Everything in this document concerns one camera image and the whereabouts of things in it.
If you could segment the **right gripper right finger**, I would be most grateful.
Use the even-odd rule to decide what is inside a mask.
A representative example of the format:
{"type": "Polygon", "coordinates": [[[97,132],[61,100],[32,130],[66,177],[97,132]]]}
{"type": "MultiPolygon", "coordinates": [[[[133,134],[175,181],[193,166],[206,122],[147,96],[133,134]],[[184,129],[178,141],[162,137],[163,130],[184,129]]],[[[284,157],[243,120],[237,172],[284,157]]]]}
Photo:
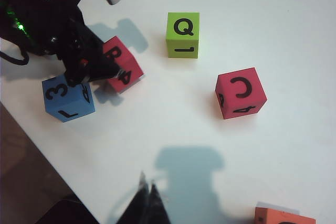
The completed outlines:
{"type": "Polygon", "coordinates": [[[152,183],[150,192],[150,223],[171,223],[155,183],[152,183]]]}

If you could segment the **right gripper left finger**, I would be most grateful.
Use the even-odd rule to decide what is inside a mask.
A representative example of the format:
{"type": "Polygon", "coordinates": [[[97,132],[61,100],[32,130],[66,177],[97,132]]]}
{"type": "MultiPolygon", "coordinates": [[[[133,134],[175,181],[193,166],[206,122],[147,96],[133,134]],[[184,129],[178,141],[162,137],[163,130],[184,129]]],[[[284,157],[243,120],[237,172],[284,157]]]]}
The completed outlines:
{"type": "Polygon", "coordinates": [[[140,223],[148,206],[149,186],[144,172],[140,173],[138,189],[117,223],[140,223]]]}

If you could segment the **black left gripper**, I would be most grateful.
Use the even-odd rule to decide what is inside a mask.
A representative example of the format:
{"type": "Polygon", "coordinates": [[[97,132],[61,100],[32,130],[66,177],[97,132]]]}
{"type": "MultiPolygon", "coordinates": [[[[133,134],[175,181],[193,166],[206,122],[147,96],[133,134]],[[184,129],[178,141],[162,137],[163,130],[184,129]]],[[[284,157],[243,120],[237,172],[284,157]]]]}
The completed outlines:
{"type": "Polygon", "coordinates": [[[84,23],[78,7],[34,4],[34,54],[54,55],[63,61],[67,85],[115,78],[121,73],[112,52],[84,23]]]}

